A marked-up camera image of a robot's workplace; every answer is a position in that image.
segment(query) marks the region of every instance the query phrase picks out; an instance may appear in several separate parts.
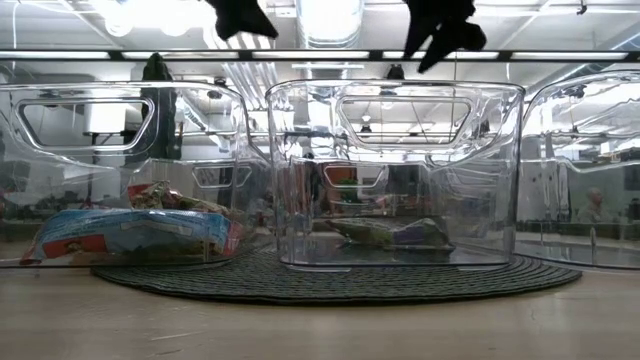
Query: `snack bag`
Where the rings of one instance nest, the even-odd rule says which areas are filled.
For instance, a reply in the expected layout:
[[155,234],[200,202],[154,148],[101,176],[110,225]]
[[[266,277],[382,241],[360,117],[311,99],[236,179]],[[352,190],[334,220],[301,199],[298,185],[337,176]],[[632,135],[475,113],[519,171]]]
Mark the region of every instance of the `snack bag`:
[[202,261],[229,254],[231,221],[181,210],[64,210],[36,234],[20,264],[146,264]]

